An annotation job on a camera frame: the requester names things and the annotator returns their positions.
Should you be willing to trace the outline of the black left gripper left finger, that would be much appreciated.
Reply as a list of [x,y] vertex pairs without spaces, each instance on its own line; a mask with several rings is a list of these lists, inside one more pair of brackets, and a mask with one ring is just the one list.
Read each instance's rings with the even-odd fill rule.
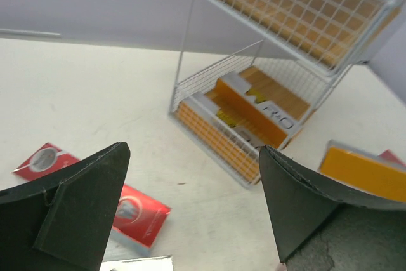
[[112,228],[82,214],[78,201],[91,166],[65,171],[1,191],[1,270],[99,270]]

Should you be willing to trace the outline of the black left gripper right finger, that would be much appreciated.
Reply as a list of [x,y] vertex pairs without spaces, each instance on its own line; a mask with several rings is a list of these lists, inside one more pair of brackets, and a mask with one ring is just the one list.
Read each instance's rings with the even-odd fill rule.
[[404,203],[343,185],[269,146],[259,170],[286,269],[405,269]]

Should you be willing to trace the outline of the orange toothpaste box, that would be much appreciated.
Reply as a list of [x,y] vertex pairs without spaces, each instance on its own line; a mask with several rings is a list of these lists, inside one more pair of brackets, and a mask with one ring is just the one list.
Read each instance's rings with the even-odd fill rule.
[[259,151],[265,143],[217,94],[196,92],[184,97],[175,116],[243,185],[260,181]]
[[351,145],[330,140],[318,172],[366,193],[405,202],[405,167]]
[[217,80],[215,91],[226,104],[253,125],[256,134],[263,136],[266,144],[276,149],[284,146],[298,125],[297,120],[234,71]]

